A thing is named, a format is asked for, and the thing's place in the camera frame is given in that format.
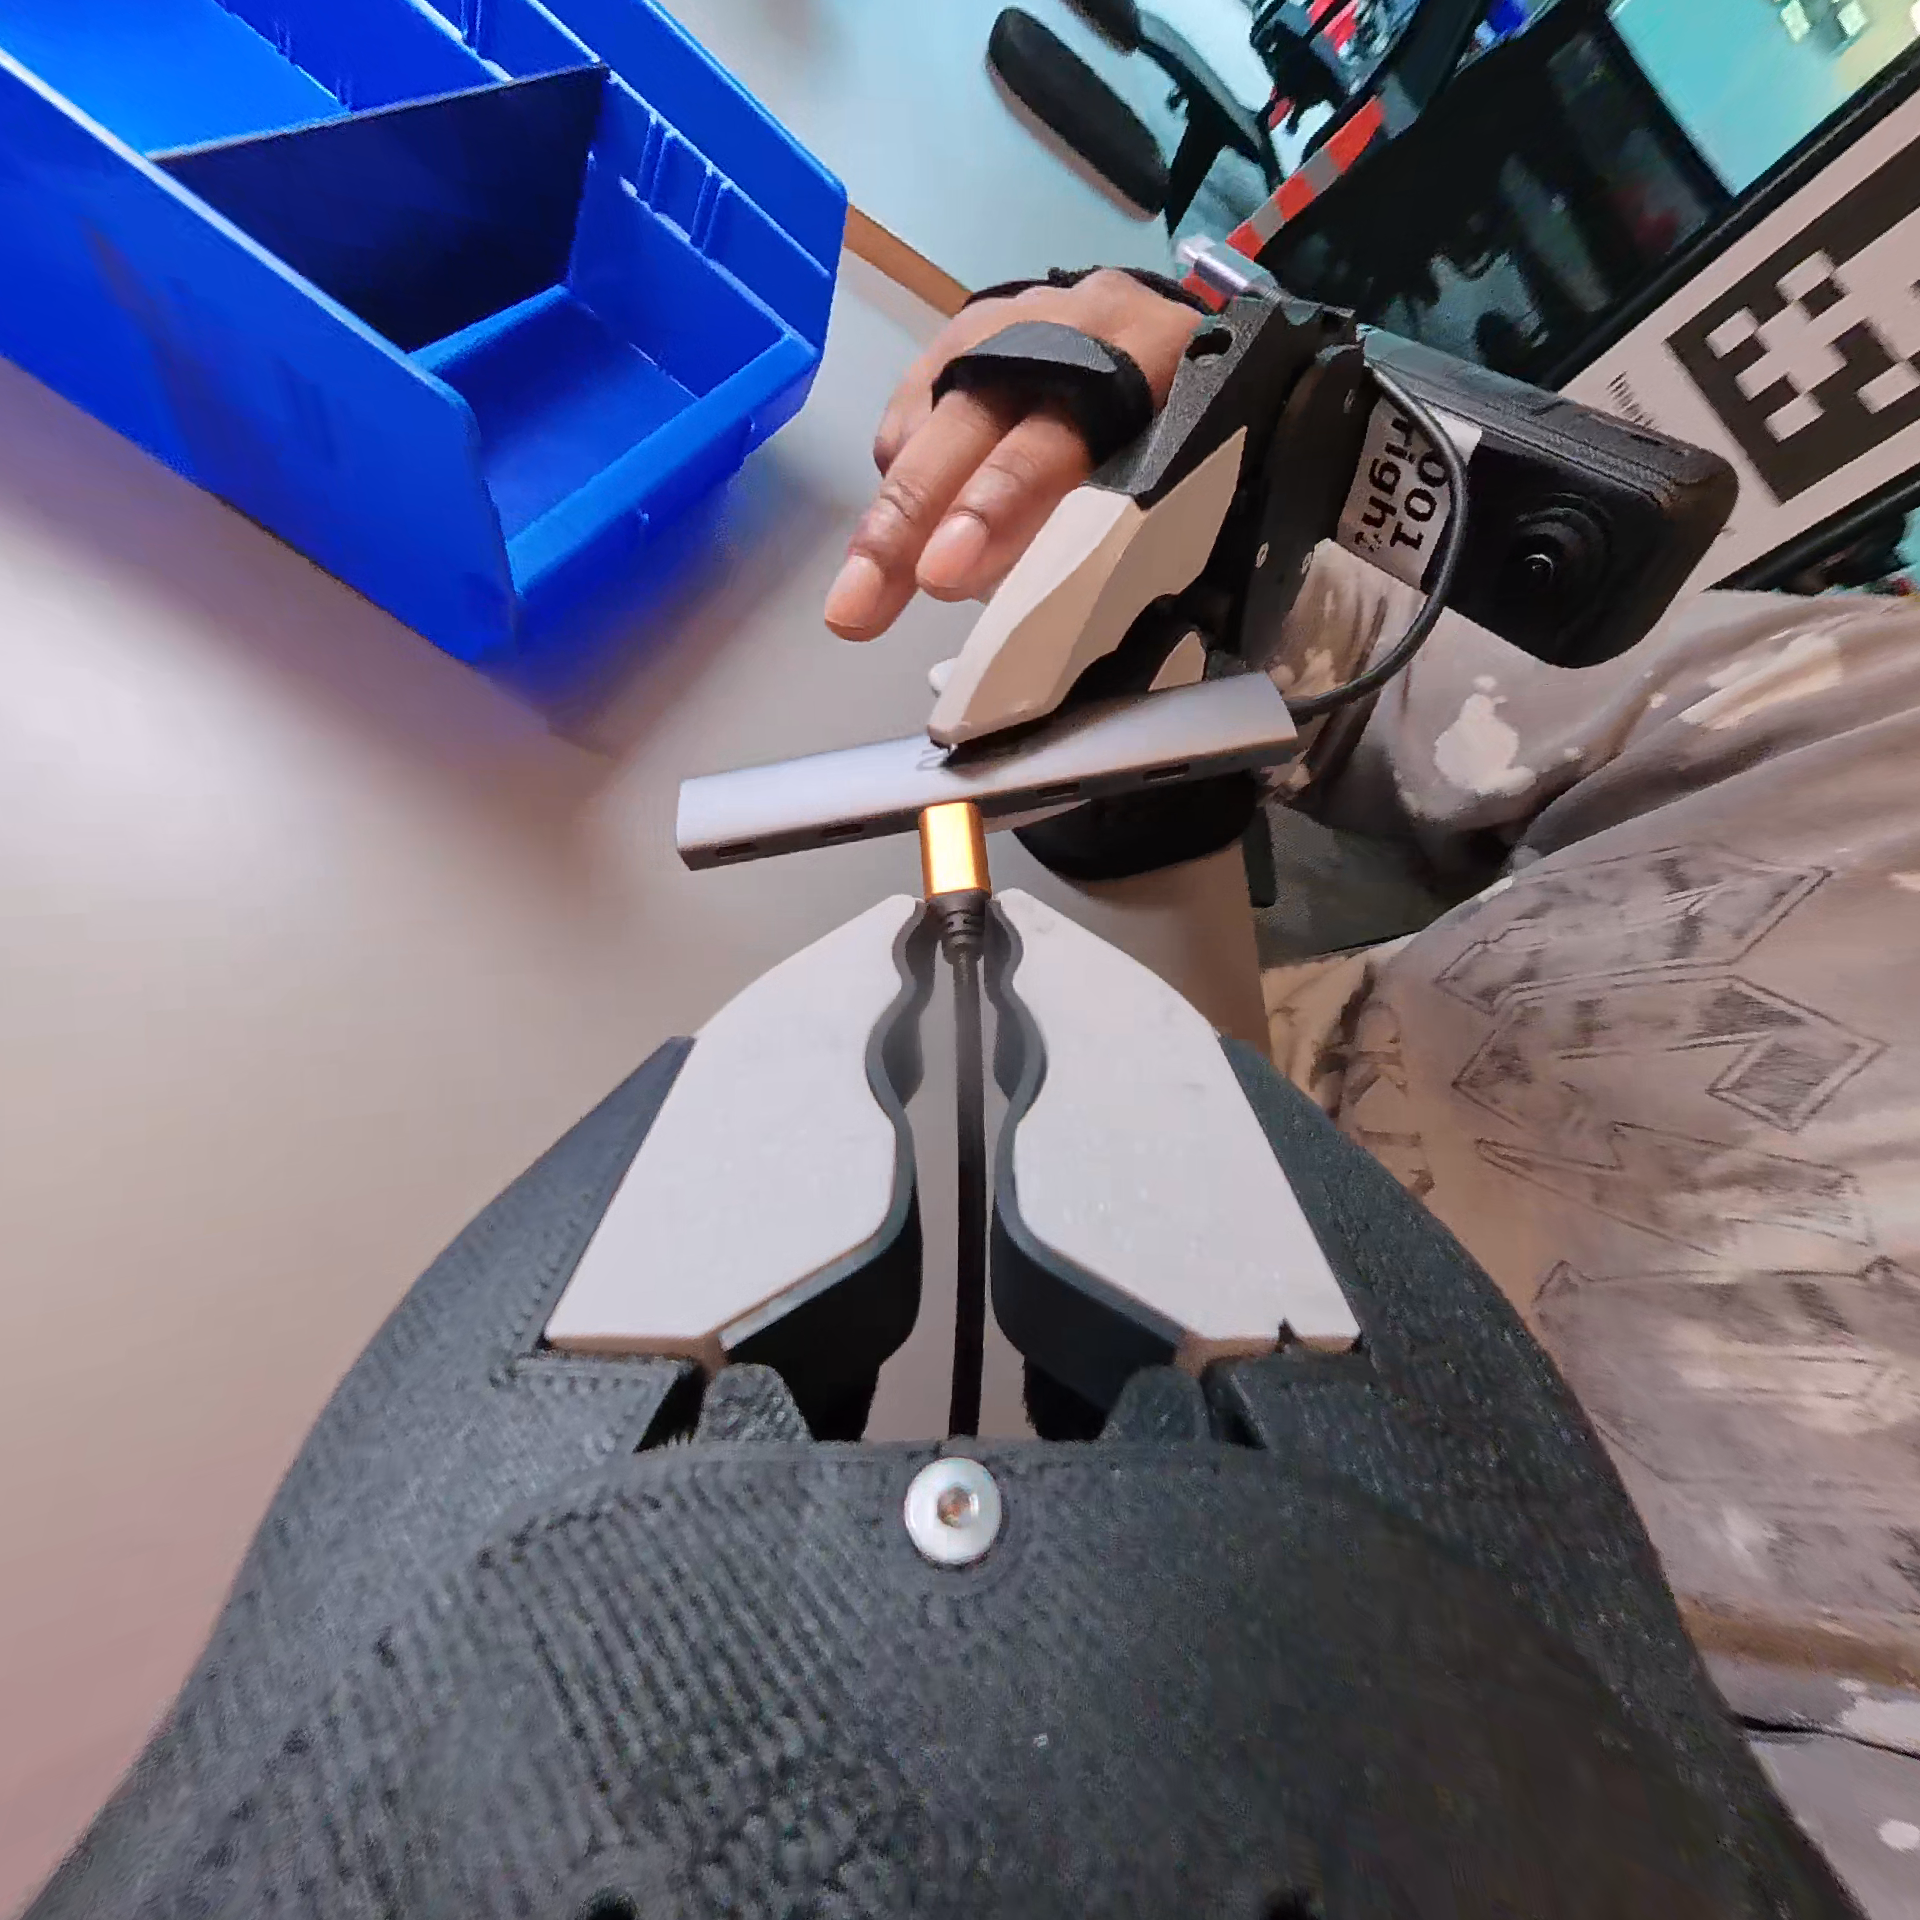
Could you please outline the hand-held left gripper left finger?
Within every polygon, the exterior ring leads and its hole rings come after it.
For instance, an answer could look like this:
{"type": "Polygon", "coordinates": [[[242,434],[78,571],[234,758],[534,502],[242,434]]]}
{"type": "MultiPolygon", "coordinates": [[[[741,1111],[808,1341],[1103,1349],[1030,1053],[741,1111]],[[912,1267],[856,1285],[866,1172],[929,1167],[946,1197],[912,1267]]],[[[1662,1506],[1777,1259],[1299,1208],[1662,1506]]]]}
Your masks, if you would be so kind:
{"type": "Polygon", "coordinates": [[[544,1344],[887,1359],[918,1319],[919,904],[881,898],[693,1036],[544,1344]]]}

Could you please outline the computer monitor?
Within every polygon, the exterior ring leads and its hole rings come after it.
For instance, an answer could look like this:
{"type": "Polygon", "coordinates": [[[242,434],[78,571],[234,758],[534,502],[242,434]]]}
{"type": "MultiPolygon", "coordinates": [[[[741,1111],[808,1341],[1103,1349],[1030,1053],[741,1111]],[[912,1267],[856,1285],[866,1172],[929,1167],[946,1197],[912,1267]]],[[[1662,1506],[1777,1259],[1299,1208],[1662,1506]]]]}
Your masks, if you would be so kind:
{"type": "Polygon", "coordinates": [[[1729,191],[1918,45],[1918,3],[1608,3],[1607,19],[1729,191]]]}

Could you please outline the black office chair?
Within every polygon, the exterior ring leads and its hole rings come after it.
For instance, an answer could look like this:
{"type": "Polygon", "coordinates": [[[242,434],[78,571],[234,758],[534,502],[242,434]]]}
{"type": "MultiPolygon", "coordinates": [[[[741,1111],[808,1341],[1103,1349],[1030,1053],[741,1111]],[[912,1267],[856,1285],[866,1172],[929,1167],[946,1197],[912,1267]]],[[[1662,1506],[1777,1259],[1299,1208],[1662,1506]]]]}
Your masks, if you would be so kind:
{"type": "Polygon", "coordinates": [[[1208,54],[1144,3],[1073,3],[1078,19],[1113,53],[1144,59],[1165,82],[1179,140],[1165,152],[1139,110],[1072,41],[1026,6],[1002,6],[986,39],[1000,93],[1064,164],[1135,217],[1179,233],[1218,157],[1253,167],[1259,189],[1283,186],[1266,99],[1246,104],[1208,54]]]}

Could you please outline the person's right hand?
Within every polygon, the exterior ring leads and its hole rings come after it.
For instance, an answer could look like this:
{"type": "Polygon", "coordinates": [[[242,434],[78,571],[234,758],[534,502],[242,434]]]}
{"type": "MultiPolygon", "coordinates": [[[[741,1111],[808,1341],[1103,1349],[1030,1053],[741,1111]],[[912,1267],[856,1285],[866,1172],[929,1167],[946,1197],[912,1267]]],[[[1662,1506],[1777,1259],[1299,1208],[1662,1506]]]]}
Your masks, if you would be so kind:
{"type": "Polygon", "coordinates": [[[1201,311],[1099,266],[1067,287],[1036,282],[977,298],[946,321],[879,422],[879,494],[822,606],[837,635],[881,635],[913,593],[946,604],[989,596],[1051,510],[1089,478],[1089,448],[1064,412],[991,394],[935,394],[952,355],[1012,324],[1064,324],[1123,349],[1148,381],[1151,405],[1165,405],[1201,311]]]}

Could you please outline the black cable orange plugs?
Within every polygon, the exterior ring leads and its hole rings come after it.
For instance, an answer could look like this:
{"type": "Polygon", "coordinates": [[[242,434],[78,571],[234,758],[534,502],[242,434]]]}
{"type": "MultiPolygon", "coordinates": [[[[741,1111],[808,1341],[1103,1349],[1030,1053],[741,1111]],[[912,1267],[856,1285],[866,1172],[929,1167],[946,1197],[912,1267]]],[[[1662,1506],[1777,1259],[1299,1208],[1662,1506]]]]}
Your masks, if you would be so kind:
{"type": "Polygon", "coordinates": [[[989,855],[977,804],[927,807],[918,820],[919,892],[952,982],[956,1292],[950,1438],[978,1434],[989,1290],[986,1025],[978,959],[989,923],[989,855]]]}

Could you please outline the fiducial marker poster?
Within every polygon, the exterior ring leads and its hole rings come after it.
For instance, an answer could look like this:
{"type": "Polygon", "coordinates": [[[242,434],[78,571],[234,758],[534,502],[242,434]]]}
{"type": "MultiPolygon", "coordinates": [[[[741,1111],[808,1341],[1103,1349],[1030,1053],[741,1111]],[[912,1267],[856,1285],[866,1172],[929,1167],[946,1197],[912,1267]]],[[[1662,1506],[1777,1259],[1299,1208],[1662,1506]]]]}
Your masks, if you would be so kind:
{"type": "Polygon", "coordinates": [[[1918,486],[1918,68],[1571,394],[1721,455],[1736,505],[1686,591],[1756,582],[1918,486]]]}

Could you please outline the blue plastic bin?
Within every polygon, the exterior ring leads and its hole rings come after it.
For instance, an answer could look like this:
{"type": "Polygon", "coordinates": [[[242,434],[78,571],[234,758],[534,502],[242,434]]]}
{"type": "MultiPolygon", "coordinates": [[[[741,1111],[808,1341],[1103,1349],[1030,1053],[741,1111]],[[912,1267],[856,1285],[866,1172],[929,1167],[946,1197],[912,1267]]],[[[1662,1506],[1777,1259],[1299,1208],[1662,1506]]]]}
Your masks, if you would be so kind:
{"type": "Polygon", "coordinates": [[[466,664],[790,422],[843,182],[656,3],[4,3],[4,355],[466,664]],[[153,157],[596,63],[560,285],[397,349],[153,157]]]}

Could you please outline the grey usb hub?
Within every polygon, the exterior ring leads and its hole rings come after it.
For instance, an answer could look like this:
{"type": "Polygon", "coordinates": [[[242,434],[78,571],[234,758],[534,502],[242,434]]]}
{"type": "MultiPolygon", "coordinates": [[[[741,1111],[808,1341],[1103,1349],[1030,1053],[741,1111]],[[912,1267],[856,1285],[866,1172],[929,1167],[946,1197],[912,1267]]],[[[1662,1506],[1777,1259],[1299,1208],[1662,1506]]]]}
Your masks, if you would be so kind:
{"type": "Polygon", "coordinates": [[[687,868],[913,834],[935,807],[983,824],[1239,777],[1283,764],[1299,730],[1259,672],[1116,695],[1036,727],[939,748],[925,734],[690,777],[672,843],[687,868]]]}

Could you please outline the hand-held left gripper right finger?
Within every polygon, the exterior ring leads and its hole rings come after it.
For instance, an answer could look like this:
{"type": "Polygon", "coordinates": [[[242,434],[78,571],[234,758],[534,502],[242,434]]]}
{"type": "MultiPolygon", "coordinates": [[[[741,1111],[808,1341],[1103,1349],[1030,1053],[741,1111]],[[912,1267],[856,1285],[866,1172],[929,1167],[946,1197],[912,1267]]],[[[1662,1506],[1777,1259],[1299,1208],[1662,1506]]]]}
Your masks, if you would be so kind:
{"type": "Polygon", "coordinates": [[[991,904],[991,1303],[1030,1364],[1348,1352],[1358,1319],[1223,1036],[1029,892],[991,904]]]}

